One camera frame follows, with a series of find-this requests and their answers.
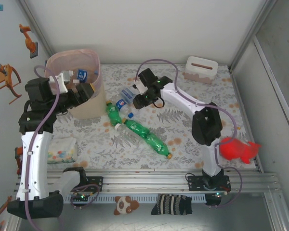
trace bottle label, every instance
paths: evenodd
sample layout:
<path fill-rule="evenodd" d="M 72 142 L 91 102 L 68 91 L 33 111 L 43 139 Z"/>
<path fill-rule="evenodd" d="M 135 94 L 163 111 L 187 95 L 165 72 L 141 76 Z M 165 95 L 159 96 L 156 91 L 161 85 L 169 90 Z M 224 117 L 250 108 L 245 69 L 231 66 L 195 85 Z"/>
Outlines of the bottle label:
<path fill-rule="evenodd" d="M 127 103 L 124 101 L 124 100 L 119 100 L 117 103 L 116 103 L 116 106 L 117 108 L 119 109 L 119 111 L 121 110 L 121 108 L 126 105 Z"/>
<path fill-rule="evenodd" d="M 87 80 L 88 72 L 82 69 L 78 70 L 77 79 L 79 79 L 80 83 L 84 83 Z"/>
<path fill-rule="evenodd" d="M 126 97 L 128 97 L 130 100 L 135 98 L 135 94 L 133 92 L 131 92 L 129 89 L 123 89 L 122 90 L 123 94 L 126 95 Z"/>

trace cable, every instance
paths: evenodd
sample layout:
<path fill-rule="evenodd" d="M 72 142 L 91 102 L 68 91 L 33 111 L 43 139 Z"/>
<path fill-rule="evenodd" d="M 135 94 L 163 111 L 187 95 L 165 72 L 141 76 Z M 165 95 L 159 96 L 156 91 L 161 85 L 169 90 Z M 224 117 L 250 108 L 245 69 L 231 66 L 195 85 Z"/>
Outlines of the cable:
<path fill-rule="evenodd" d="M 51 107 L 51 109 L 49 110 L 49 112 L 47 113 L 47 115 L 44 117 L 44 119 L 40 122 L 40 124 L 38 125 L 38 127 L 35 129 L 33 135 L 32 135 L 32 138 L 31 138 L 31 141 L 30 141 L 30 144 L 29 144 L 29 149 L 28 149 L 28 152 L 31 152 L 32 151 L 32 147 L 33 147 L 33 143 L 34 143 L 34 140 L 40 130 L 40 128 L 44 125 L 44 123 L 46 122 L 46 120 L 51 116 L 51 114 L 53 113 L 53 111 L 55 110 L 57 104 L 58 104 L 58 101 L 59 101 L 59 96 L 60 96 L 60 91 L 59 91 L 59 83 L 58 83 L 58 80 L 57 78 L 55 77 L 55 74 L 48 68 L 42 66 L 42 65 L 37 65 L 34 67 L 34 73 L 38 76 L 38 77 L 42 77 L 40 76 L 38 73 L 37 73 L 37 69 L 38 68 L 42 68 L 44 69 L 45 71 L 48 71 L 50 73 L 50 75 L 53 77 L 54 79 L 54 82 L 55 82 L 55 85 L 56 85 L 56 89 L 57 89 L 57 93 L 56 93 L 56 98 L 53 102 L 53 105 Z M 25 190 L 28 190 L 29 189 L 29 172 L 30 172 L 30 160 L 31 160 L 31 155 L 28 155 L 27 154 L 27 162 L 26 162 L 26 175 L 25 175 Z M 37 230 L 37 231 L 42 231 L 39 227 L 37 227 L 34 223 L 33 223 L 33 220 L 30 216 L 30 212 L 29 212 L 29 192 L 25 192 L 25 211 L 26 211 L 26 216 L 27 216 L 27 219 L 29 221 L 29 223 L 31 224 L 31 226 Z"/>
<path fill-rule="evenodd" d="M 220 142 L 220 143 L 215 144 L 215 146 L 214 146 L 214 154 L 215 154 L 215 162 L 216 162 L 216 164 L 217 164 L 218 167 L 220 167 L 220 168 L 222 168 L 222 169 L 229 169 L 229 168 L 231 168 L 231 169 L 233 169 L 234 171 L 236 171 L 236 172 L 238 173 L 239 177 L 240 177 L 240 188 L 239 188 L 236 196 L 235 196 L 231 201 L 227 202 L 226 204 L 217 206 L 217 208 L 225 207 L 225 206 L 227 206 L 227 205 L 232 204 L 232 203 L 238 198 L 238 196 L 241 194 L 242 187 L 243 187 L 242 175 L 241 175 L 240 171 L 239 171 L 238 169 L 236 169 L 235 167 L 222 167 L 222 166 L 219 164 L 219 162 L 218 162 L 218 156 L 217 156 L 217 149 L 218 149 L 218 146 L 219 146 L 219 145 L 223 145 L 223 144 L 230 143 L 230 142 L 232 142 L 232 141 L 235 139 L 236 134 L 237 134 L 236 120 L 235 120 L 235 118 L 234 118 L 229 112 L 227 112 L 227 111 L 226 111 L 225 109 L 223 109 L 223 108 L 220 108 L 220 107 L 214 106 L 214 105 L 210 105 L 210 104 L 206 104 L 206 103 L 197 103 L 197 102 L 189 99 L 188 97 L 184 96 L 182 93 L 180 93 L 180 91 L 178 90 L 178 86 L 177 86 L 179 69 L 178 69 L 178 67 L 176 66 L 176 64 L 174 64 L 173 62 L 170 62 L 170 61 L 168 61 L 168 60 L 164 60 L 164 59 L 149 59 L 149 60 L 144 61 L 142 64 L 140 64 L 140 66 L 139 66 L 139 68 L 138 68 L 138 70 L 137 70 L 136 77 L 135 77 L 135 81 L 137 80 L 137 76 L 138 76 L 138 73 L 139 73 L 140 68 L 141 68 L 144 64 L 146 64 L 146 63 L 148 63 L 148 62 L 151 62 L 151 61 L 162 61 L 162 62 L 171 64 L 171 65 L 175 68 L 176 74 L 175 74 L 175 78 L 174 78 L 174 88 L 175 88 L 176 92 L 177 92 L 182 98 L 184 98 L 185 100 L 187 100 L 187 101 L 189 101 L 190 103 L 193 103 L 193 104 L 195 104 L 195 105 L 197 105 L 197 106 L 210 107 L 210 108 L 213 108 L 213 109 L 217 109 L 217 110 L 219 110 L 219 111 L 224 112 L 226 115 L 228 115 L 228 116 L 230 117 L 230 119 L 231 119 L 231 121 L 232 121 L 232 123 L 233 123 L 233 125 L 234 125 L 233 135 L 232 135 L 232 137 L 231 137 L 230 140 L 228 140 L 228 141 L 226 141 L 226 142 Z"/>
<path fill-rule="evenodd" d="M 165 106 L 165 101 L 164 101 L 164 99 L 160 98 L 160 100 L 162 100 L 162 102 L 163 102 L 163 105 L 162 105 L 161 107 L 157 107 L 156 104 L 155 104 L 155 102 L 153 102 L 153 105 L 154 105 L 156 108 L 162 108 L 162 107 Z"/>
<path fill-rule="evenodd" d="M 195 175 L 194 175 L 193 173 L 190 173 L 190 172 L 188 172 L 188 173 L 185 174 L 185 180 L 186 180 L 188 183 L 193 183 L 193 182 L 191 182 L 191 181 L 188 180 L 188 178 L 187 178 L 187 175 L 188 175 L 188 174 L 189 174 L 189 175 L 192 175 L 193 177 L 195 177 Z"/>
<path fill-rule="evenodd" d="M 79 190 L 79 189 L 86 190 L 88 187 L 91 187 L 91 186 L 93 186 L 93 187 L 95 187 L 97 189 L 96 196 L 92 200 L 90 200 L 87 204 L 85 204 L 84 206 L 79 207 L 79 209 L 83 209 L 83 208 L 89 206 L 90 204 L 93 203 L 93 201 L 96 200 L 96 198 L 100 194 L 100 187 L 97 184 L 87 184 L 87 185 L 79 186 L 79 187 L 76 187 L 76 188 L 73 189 L 73 190 Z M 70 200 L 70 203 L 74 207 L 74 209 L 76 209 L 76 205 L 74 205 L 74 203 L 73 203 L 73 200 L 74 200 L 75 197 L 77 197 L 77 196 L 72 196 L 71 200 Z"/>

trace yellow bottle cap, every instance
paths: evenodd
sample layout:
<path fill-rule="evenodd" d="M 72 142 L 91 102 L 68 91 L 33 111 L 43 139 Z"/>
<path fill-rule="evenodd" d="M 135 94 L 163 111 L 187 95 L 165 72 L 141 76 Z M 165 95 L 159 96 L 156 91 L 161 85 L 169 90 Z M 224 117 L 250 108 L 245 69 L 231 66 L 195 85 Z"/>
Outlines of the yellow bottle cap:
<path fill-rule="evenodd" d="M 168 156 L 167 156 L 167 158 L 168 158 L 168 159 L 171 159 L 171 158 L 172 158 L 172 154 L 169 153 Z"/>

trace colorful polka dot box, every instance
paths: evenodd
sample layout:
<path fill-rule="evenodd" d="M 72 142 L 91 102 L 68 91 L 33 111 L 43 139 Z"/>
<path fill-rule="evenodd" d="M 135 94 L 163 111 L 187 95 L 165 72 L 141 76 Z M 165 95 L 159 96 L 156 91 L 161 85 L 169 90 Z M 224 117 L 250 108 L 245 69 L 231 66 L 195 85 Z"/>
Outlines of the colorful polka dot box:
<path fill-rule="evenodd" d="M 74 137 L 53 139 L 48 150 L 48 164 L 71 163 L 77 160 L 77 140 Z"/>

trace pink trash bin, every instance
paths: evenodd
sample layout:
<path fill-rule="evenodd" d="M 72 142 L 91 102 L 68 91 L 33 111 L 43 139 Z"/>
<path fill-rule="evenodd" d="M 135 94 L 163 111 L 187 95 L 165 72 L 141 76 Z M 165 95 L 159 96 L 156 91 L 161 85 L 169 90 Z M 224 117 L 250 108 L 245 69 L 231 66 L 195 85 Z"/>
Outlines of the pink trash bin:
<path fill-rule="evenodd" d="M 94 95 L 87 102 L 69 111 L 77 119 L 95 118 L 105 113 L 106 96 L 101 73 L 101 63 L 96 52 L 90 49 L 59 52 L 49 58 L 46 67 L 52 70 L 55 75 L 58 75 L 62 71 L 73 71 L 75 69 L 98 71 L 98 76 L 92 83 L 96 90 Z M 45 71 L 45 77 L 49 78 L 47 71 Z"/>

